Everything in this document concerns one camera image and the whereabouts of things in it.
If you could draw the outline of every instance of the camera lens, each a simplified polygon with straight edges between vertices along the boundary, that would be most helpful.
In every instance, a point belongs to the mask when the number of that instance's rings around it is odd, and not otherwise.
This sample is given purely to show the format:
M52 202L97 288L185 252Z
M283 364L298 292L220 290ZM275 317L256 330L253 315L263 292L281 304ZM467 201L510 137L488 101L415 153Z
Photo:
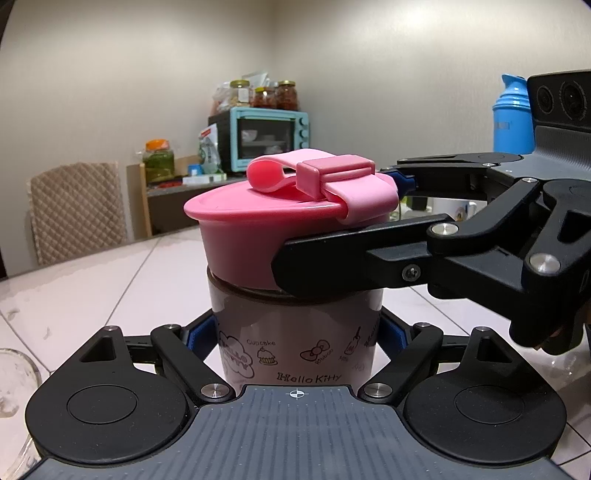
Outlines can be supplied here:
M564 112L571 120L582 120L587 113L587 99L578 83L567 82L562 85L560 94Z
M554 108L554 98L552 94L548 90L548 87L540 87L538 88L538 105L540 106L540 110L544 113L550 113Z

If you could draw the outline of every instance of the quilted chair cushion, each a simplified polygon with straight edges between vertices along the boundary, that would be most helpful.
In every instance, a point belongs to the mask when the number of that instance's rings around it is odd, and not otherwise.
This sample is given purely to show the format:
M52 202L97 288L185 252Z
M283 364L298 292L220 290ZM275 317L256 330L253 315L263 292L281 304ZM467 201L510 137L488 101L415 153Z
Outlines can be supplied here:
M76 163L27 183L40 265L81 257L127 241L116 163Z

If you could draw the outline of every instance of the jar with red food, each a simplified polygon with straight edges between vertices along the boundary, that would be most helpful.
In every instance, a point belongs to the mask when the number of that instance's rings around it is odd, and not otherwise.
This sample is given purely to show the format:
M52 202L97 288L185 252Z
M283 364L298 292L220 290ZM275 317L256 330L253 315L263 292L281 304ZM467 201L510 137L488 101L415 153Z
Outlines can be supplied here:
M299 110L296 83L292 80L282 80L275 91L277 108L280 110Z
M255 108L277 108L275 89L272 87L256 87L252 106Z

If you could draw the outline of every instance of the oven window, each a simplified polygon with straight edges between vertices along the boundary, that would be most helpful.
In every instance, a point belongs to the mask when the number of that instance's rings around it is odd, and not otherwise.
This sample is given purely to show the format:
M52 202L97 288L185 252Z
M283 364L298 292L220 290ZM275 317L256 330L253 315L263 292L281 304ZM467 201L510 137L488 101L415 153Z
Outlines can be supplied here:
M294 122L238 119L238 158L257 158L294 149Z

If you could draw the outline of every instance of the blue toaster oven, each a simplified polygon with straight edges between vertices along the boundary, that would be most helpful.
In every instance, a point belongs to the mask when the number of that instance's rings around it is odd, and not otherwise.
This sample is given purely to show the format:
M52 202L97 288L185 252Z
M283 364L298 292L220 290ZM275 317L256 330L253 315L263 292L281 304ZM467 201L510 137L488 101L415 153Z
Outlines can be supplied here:
M246 171L253 158L309 147L308 114L234 107L209 117L217 125L217 148L226 173Z

